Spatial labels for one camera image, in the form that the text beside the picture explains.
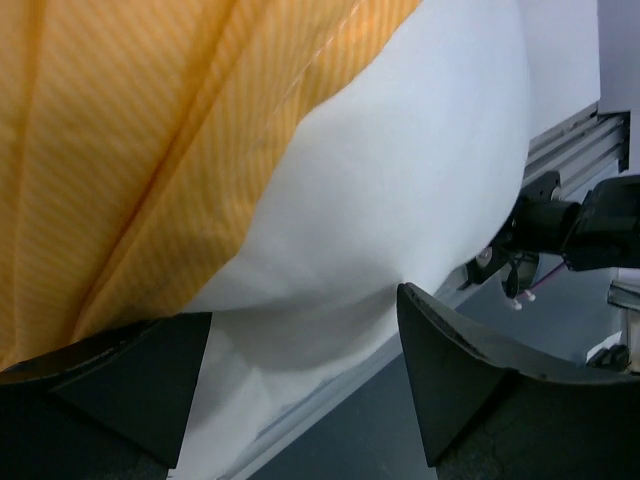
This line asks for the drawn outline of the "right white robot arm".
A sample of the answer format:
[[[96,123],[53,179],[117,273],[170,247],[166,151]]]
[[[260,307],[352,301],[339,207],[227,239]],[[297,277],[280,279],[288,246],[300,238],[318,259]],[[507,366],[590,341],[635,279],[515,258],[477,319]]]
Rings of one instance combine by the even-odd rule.
[[[520,197],[494,238],[509,252],[561,257],[576,272],[639,267],[639,177],[609,178],[581,202]]]

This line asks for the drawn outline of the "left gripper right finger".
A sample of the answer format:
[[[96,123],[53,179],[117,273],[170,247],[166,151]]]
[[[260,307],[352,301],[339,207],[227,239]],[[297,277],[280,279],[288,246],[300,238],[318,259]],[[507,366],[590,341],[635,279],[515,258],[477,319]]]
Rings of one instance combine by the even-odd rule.
[[[427,464],[441,479],[635,479],[639,379],[579,366],[414,284],[396,297]]]

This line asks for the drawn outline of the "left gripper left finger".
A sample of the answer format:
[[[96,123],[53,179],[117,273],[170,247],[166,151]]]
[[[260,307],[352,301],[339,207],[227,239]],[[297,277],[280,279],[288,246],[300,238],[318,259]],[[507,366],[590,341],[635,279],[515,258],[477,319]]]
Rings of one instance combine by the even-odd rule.
[[[210,324],[208,313],[135,323],[2,371],[2,478],[167,478]]]

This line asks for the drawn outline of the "white pillow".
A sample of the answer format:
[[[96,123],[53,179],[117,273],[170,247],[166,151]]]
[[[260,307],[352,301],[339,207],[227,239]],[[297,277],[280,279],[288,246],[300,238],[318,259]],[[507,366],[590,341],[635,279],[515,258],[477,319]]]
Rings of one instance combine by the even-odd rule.
[[[593,1],[423,1],[298,126],[248,235],[189,303],[212,314],[176,479],[259,434],[397,331],[497,233],[530,142],[600,96]]]

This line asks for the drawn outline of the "orange Mickey Mouse pillowcase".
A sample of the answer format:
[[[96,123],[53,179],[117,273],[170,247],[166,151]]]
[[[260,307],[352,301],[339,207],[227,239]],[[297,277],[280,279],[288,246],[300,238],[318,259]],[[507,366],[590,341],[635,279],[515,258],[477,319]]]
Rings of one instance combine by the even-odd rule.
[[[178,312],[414,1],[5,1],[1,364]]]

